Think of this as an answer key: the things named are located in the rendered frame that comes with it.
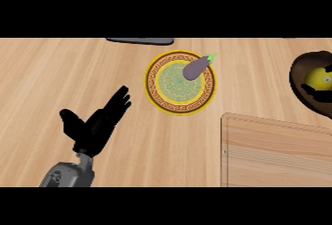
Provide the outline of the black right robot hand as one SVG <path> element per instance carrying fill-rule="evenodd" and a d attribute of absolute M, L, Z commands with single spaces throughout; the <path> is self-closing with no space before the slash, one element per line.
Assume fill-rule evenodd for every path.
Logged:
<path fill-rule="evenodd" d="M 332 72 L 332 64 L 324 66 L 324 69 L 326 72 Z M 332 103 L 332 89 L 327 91 L 317 91 L 305 84 L 305 82 L 301 84 L 301 87 L 305 90 L 305 93 L 314 98 L 317 102 Z"/>

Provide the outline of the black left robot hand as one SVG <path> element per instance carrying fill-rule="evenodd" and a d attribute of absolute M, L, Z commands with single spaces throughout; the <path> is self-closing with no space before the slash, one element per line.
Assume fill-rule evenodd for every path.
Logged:
<path fill-rule="evenodd" d="M 72 150 L 94 157 L 109 141 L 115 126 L 131 106 L 128 88 L 122 86 L 113 93 L 103 108 L 97 109 L 85 121 L 69 109 L 59 111 L 63 133 L 73 140 Z"/>

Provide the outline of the yellow lemon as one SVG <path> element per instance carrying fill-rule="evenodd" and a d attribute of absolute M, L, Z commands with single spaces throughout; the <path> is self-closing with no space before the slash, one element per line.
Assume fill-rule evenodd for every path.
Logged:
<path fill-rule="evenodd" d="M 332 89 L 332 72 L 326 72 L 324 68 L 315 68 L 305 74 L 305 84 L 317 91 L 327 91 Z"/>

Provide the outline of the dark brown pan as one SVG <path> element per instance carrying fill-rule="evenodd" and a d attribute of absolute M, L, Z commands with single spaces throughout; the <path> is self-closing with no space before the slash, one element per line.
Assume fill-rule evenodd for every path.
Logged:
<path fill-rule="evenodd" d="M 311 95 L 306 94 L 301 84 L 303 83 L 305 74 L 314 68 L 324 68 L 332 64 L 332 53 L 327 51 L 308 52 L 301 54 L 289 69 L 289 84 L 293 94 L 305 107 L 332 119 L 332 102 L 318 102 Z"/>

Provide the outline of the pale wooden cutting board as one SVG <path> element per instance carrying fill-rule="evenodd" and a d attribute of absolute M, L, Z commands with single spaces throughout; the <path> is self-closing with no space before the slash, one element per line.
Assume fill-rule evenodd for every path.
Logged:
<path fill-rule="evenodd" d="M 219 185 L 332 187 L 332 130 L 224 113 Z"/>

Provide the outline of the yellow patterned plate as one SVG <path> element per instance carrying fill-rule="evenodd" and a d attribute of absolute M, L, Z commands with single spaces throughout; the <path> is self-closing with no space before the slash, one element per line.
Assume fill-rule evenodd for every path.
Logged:
<path fill-rule="evenodd" d="M 157 110 L 175 116 L 199 112 L 209 104 L 216 90 L 212 67 L 203 68 L 194 80 L 182 76 L 184 67 L 202 55 L 182 49 L 165 51 L 144 70 L 144 94 Z"/>

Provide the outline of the purple eggplant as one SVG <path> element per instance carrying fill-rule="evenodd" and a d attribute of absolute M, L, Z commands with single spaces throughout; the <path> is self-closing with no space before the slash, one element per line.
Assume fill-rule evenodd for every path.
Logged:
<path fill-rule="evenodd" d="M 199 77 L 199 74 L 202 73 L 203 69 L 208 67 L 208 65 L 212 63 L 215 54 L 206 54 L 199 59 L 196 59 L 193 62 L 187 64 L 187 66 L 182 68 L 182 77 L 191 81 Z"/>

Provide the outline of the dark grey flat object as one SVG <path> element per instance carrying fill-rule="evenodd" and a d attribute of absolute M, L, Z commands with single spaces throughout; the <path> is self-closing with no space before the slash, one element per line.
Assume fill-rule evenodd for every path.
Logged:
<path fill-rule="evenodd" d="M 107 38 L 107 41 L 157 46 L 166 46 L 174 43 L 172 38 Z"/>

